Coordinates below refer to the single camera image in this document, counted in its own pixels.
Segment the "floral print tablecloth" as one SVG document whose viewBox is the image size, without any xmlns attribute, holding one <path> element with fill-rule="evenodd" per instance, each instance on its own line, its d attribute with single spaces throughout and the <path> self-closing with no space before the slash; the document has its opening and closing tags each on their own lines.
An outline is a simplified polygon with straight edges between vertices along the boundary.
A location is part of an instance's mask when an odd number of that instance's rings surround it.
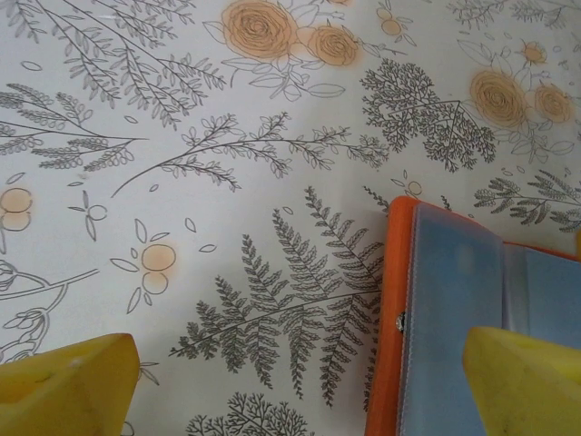
<svg viewBox="0 0 581 436">
<path fill-rule="evenodd" d="M 0 0 L 0 364 L 122 436 L 363 436 L 399 196 L 574 251 L 581 0 Z"/>
</svg>

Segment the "orange card holder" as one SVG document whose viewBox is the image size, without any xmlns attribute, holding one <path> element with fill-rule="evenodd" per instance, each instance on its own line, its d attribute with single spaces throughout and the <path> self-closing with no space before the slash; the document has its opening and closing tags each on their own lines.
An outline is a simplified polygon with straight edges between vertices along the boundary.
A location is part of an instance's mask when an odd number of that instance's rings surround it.
<svg viewBox="0 0 581 436">
<path fill-rule="evenodd" d="M 581 259 L 399 197 L 385 260 L 365 436 L 487 436 L 462 364 L 474 327 L 581 350 Z"/>
</svg>

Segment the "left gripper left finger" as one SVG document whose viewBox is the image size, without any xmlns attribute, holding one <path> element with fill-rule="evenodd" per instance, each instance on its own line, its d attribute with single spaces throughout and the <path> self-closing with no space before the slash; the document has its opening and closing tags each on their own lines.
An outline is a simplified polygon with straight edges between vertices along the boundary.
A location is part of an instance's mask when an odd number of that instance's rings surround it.
<svg viewBox="0 0 581 436">
<path fill-rule="evenodd" d="M 121 436 L 139 375 L 129 333 L 0 365 L 0 436 Z"/>
</svg>

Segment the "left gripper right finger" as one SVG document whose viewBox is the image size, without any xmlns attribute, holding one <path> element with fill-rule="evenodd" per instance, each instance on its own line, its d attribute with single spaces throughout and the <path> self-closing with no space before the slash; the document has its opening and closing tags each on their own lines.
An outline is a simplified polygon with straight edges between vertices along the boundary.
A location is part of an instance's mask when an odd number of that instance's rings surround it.
<svg viewBox="0 0 581 436">
<path fill-rule="evenodd" d="M 581 436 L 581 350 L 474 327 L 462 364 L 487 436 Z"/>
</svg>

